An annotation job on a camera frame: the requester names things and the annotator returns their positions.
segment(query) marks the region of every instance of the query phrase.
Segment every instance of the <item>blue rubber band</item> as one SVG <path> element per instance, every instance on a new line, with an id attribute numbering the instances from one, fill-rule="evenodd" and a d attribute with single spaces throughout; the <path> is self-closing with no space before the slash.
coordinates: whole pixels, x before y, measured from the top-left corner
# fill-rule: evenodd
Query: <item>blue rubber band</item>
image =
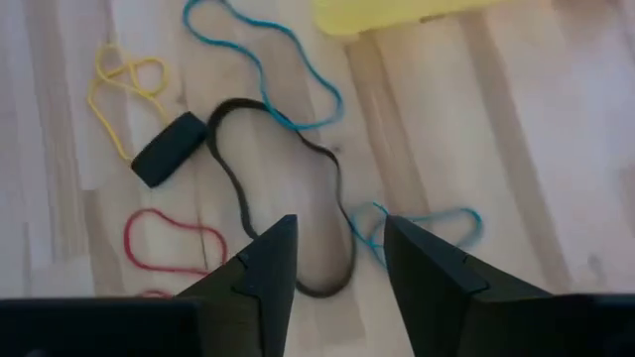
<path id="1" fill-rule="evenodd" d="M 244 14 L 241 14 L 240 12 L 238 12 L 238 10 L 236 10 L 233 6 L 231 6 L 231 4 L 229 4 L 229 2 L 227 0 L 217 0 L 221 5 L 223 5 L 225 7 L 225 9 L 237 20 L 242 21 L 250 26 L 254 26 L 254 27 L 260 27 L 260 28 L 267 28 L 267 29 L 273 29 L 273 30 L 277 30 L 281 33 L 283 33 L 284 35 L 286 35 L 289 39 L 291 39 L 291 41 L 294 43 L 294 45 L 296 46 L 296 49 L 298 49 L 298 52 L 300 53 L 300 57 L 302 58 L 303 63 L 305 64 L 305 66 L 309 69 L 309 72 L 311 73 L 311 75 L 317 80 L 317 82 L 319 84 L 321 84 L 335 99 L 335 110 L 334 113 L 323 119 L 320 121 L 317 121 L 315 123 L 311 123 L 311 124 L 296 124 L 294 122 L 292 122 L 291 120 L 288 120 L 287 118 L 284 118 L 283 116 L 281 116 L 280 114 L 278 114 L 278 111 L 276 110 L 276 107 L 272 104 L 270 98 L 269 98 L 269 93 L 267 91 L 267 80 L 265 77 L 265 71 L 263 69 L 263 65 L 260 62 L 260 60 L 258 59 L 258 57 L 252 53 L 251 51 L 249 51 L 247 48 L 245 48 L 242 45 L 236 44 L 234 42 L 231 41 L 224 41 L 224 40 L 218 40 L 218 39 L 212 39 L 209 38 L 203 34 L 201 34 L 197 29 L 195 29 L 190 22 L 190 16 L 191 16 L 191 11 L 194 8 L 195 5 L 198 5 L 202 2 L 202 0 L 189 0 L 188 3 L 186 4 L 186 6 L 183 9 L 183 24 L 184 26 L 188 29 L 188 31 L 190 31 L 190 33 L 197 38 L 199 41 L 201 41 L 204 44 L 207 45 L 211 45 L 211 46 L 217 46 L 217 47 L 225 47 L 231 50 L 234 50 L 244 56 L 246 56 L 248 59 L 250 59 L 255 65 L 256 68 L 258 69 L 258 76 L 260 79 L 260 94 L 262 96 L 262 101 L 265 103 L 265 105 L 267 106 L 267 110 L 269 110 L 269 112 L 271 113 L 271 115 L 284 127 L 286 127 L 287 129 L 290 130 L 297 130 L 297 131 L 305 131 L 305 130 L 311 130 L 311 129 L 317 129 L 329 124 L 333 124 L 339 120 L 342 119 L 343 115 L 344 115 L 344 102 L 341 96 L 341 93 L 339 92 L 339 90 L 337 89 L 337 87 L 332 84 L 331 82 L 329 82 L 328 80 L 326 80 L 324 77 L 322 77 L 318 71 L 316 70 L 316 68 L 312 65 L 311 61 L 309 60 L 309 57 L 307 56 L 307 52 L 305 51 L 305 49 L 303 48 L 302 44 L 300 43 L 300 40 L 298 40 L 298 37 L 296 36 L 296 34 L 289 28 L 282 26 L 280 24 L 274 23 L 274 22 L 270 22 L 270 21 L 262 21 L 262 20 L 256 20 L 256 19 L 252 19 Z"/>
<path id="2" fill-rule="evenodd" d="M 376 208 L 379 209 L 384 217 L 381 218 L 371 229 L 370 234 L 366 237 L 359 231 L 357 226 L 357 216 L 364 211 L 368 210 L 368 208 Z M 383 254 L 384 246 L 383 244 L 378 244 L 377 236 L 379 231 L 386 223 L 386 217 L 390 214 L 388 209 L 384 207 L 382 204 L 377 202 L 366 202 L 350 212 L 350 221 L 352 225 L 352 232 L 355 238 L 357 238 L 361 243 L 368 247 L 371 254 L 375 258 L 375 260 L 386 268 L 386 259 Z M 442 221 L 447 221 L 451 219 L 456 219 L 460 215 L 467 214 L 474 221 L 474 225 L 472 230 L 466 234 L 458 243 L 456 243 L 456 247 L 461 249 L 470 249 L 473 248 L 476 243 L 480 240 L 483 235 L 483 219 L 475 210 L 467 207 L 459 207 L 453 208 L 445 211 L 435 212 L 425 216 L 406 216 L 404 218 L 409 219 L 414 223 L 438 223 Z"/>

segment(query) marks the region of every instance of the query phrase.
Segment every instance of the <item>black loop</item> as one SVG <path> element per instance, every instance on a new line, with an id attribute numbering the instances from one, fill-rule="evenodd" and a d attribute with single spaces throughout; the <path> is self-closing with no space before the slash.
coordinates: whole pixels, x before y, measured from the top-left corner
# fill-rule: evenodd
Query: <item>black loop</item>
<path id="1" fill-rule="evenodd" d="M 249 203 L 245 195 L 245 190 L 243 189 L 242 184 L 240 183 L 238 178 L 236 177 L 236 174 L 231 170 L 227 162 L 221 157 L 220 152 L 218 151 L 218 142 L 216 140 L 217 131 L 220 126 L 220 123 L 227 116 L 227 114 L 229 114 L 230 112 L 236 109 L 255 109 L 255 110 L 260 110 L 262 112 L 269 112 L 267 109 L 267 106 L 265 106 L 263 102 L 260 102 L 257 100 L 253 100 L 249 98 L 227 99 L 224 102 L 220 103 L 220 105 L 218 105 L 218 107 L 216 107 L 213 113 L 211 113 L 211 115 L 209 116 L 209 120 L 207 121 L 207 128 L 209 129 L 209 135 L 207 136 L 206 143 L 207 143 L 207 147 L 209 148 L 209 152 L 225 170 L 225 172 L 229 176 L 229 179 L 231 180 L 231 184 L 233 184 L 234 189 L 236 190 L 236 195 L 238 196 L 238 204 L 240 205 L 240 220 L 242 223 L 242 227 L 245 230 L 245 233 L 247 233 L 249 238 L 256 239 L 258 238 L 259 234 L 256 233 L 256 231 L 254 230 L 251 224 L 251 215 L 249 213 Z M 287 119 L 287 117 L 280 111 L 278 111 L 278 114 L 280 114 L 283 118 Z M 296 135 L 298 135 L 302 143 L 307 148 L 309 148 L 310 150 L 312 150 L 313 152 L 317 154 L 326 156 L 335 164 L 335 168 L 336 168 L 335 196 L 337 200 L 337 207 L 339 208 L 339 211 L 344 216 L 344 218 L 346 219 L 346 222 L 348 223 L 349 228 L 351 229 L 350 261 L 348 263 L 348 266 L 346 267 L 346 271 L 343 277 L 341 277 L 336 282 L 332 283 L 330 286 L 328 286 L 326 289 L 323 289 L 323 290 L 315 290 L 315 289 L 307 287 L 300 280 L 296 281 L 296 289 L 298 289 L 300 293 L 312 298 L 330 298 L 336 295 L 337 293 L 341 292 L 344 288 L 346 288 L 348 283 L 350 283 L 350 280 L 353 276 L 353 272 L 355 270 L 355 261 L 357 259 L 357 248 L 355 245 L 355 237 L 352 234 L 353 224 L 350 220 L 350 217 L 348 217 L 348 214 L 346 214 L 346 211 L 344 210 L 344 207 L 342 204 L 341 168 L 339 166 L 339 161 L 337 160 L 337 157 L 331 150 L 325 147 L 322 147 L 318 144 L 312 143 L 307 138 L 305 138 L 300 132 L 296 131 Z"/>

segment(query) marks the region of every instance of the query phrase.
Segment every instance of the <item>red rubber band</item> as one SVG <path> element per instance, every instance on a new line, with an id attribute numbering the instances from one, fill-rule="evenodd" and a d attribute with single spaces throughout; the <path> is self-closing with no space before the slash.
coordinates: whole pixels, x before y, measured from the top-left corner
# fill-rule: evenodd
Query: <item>red rubber band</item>
<path id="1" fill-rule="evenodd" d="M 157 216 L 159 216 L 161 219 L 165 220 L 166 222 L 168 222 L 169 224 L 181 228 L 181 229 L 185 229 L 185 230 L 191 230 L 191 231 L 196 231 L 196 232 L 203 232 L 203 233 L 211 233 L 216 240 L 218 241 L 218 243 L 220 244 L 220 249 L 221 249 L 221 264 L 225 264 L 227 263 L 227 243 L 225 242 L 225 238 L 222 236 L 222 234 L 220 234 L 220 232 L 218 232 L 217 230 L 205 226 L 205 225 L 198 225 L 198 224 L 187 224 L 187 223 L 182 223 L 179 222 L 177 220 L 174 220 L 170 217 L 168 217 L 165 213 L 163 213 L 162 211 L 160 211 L 159 209 L 156 208 L 142 208 L 139 209 L 138 211 L 134 212 L 133 214 L 130 215 L 130 217 L 128 218 L 128 221 L 126 221 L 126 225 L 124 227 L 124 231 L 123 231 L 123 247 L 124 247 L 124 252 L 126 254 L 126 257 L 128 258 L 128 260 L 137 268 L 144 270 L 144 271 L 149 271 L 149 272 L 162 272 L 162 273 L 173 273 L 173 274 L 187 274 L 187 275 L 197 275 L 197 276 L 206 276 L 209 273 L 211 273 L 211 271 L 206 270 L 206 269 L 201 269 L 201 268 L 181 268 L 181 267 L 170 267 L 170 266 L 161 266 L 161 265 L 153 265 L 153 264 L 148 264 L 148 263 L 144 263 L 141 260 L 139 260 L 137 258 L 137 256 L 135 255 L 135 253 L 132 251 L 132 235 L 131 235 L 131 230 L 132 230 L 132 226 L 134 225 L 134 223 L 141 218 L 141 216 L 143 216 L 144 214 L 155 214 Z M 143 293 L 140 294 L 141 297 L 160 297 L 160 298 L 168 298 L 171 295 L 164 292 L 164 291 L 160 291 L 160 290 L 147 290 L 144 291 Z"/>

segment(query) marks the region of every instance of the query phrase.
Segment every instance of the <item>wooden floor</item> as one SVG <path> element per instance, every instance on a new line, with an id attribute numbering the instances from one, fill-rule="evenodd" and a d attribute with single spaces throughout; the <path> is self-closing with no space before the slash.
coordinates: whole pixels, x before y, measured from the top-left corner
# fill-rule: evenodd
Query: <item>wooden floor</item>
<path id="1" fill-rule="evenodd" d="M 308 1 L 232 0 L 293 28 L 341 89 L 346 115 L 310 138 L 339 153 L 345 205 L 396 213 L 474 207 L 485 236 L 473 254 L 553 292 L 635 290 L 635 3 L 515 0 L 486 10 L 363 34 L 317 31 Z M 233 52 L 201 45 L 173 0 L 0 1 L 0 297 L 174 293 L 193 280 L 140 272 L 122 230 L 141 207 L 202 222 L 248 243 L 233 189 L 199 151 L 149 190 L 117 157 L 85 104 L 98 47 L 171 66 L 171 115 L 206 117 L 227 97 L 258 97 L 257 73 Z M 280 34 L 250 29 L 210 2 L 193 22 L 260 56 L 278 107 L 297 122 L 332 110 Z M 142 72 L 152 83 L 157 73 Z M 99 103 L 135 152 L 161 130 L 147 103 L 116 90 Z M 332 167 L 267 117 L 234 114 L 220 146 L 246 186 L 258 231 L 300 216 L 300 275 L 341 272 L 348 234 Z M 438 227 L 455 242 L 464 227 Z M 212 269 L 213 241 L 149 218 L 134 230 L 144 259 Z M 289 356 L 408 356 L 385 272 L 363 251 L 350 289 L 296 296 Z"/>

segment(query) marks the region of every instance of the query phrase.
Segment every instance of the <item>black eraser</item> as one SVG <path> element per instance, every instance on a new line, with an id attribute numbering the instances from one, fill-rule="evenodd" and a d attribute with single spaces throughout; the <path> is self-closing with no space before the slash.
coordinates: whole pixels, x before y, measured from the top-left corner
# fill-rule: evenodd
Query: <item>black eraser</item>
<path id="1" fill-rule="evenodd" d="M 191 112 L 173 121 L 148 144 L 130 166 L 150 188 L 173 174 L 203 143 L 207 126 Z"/>

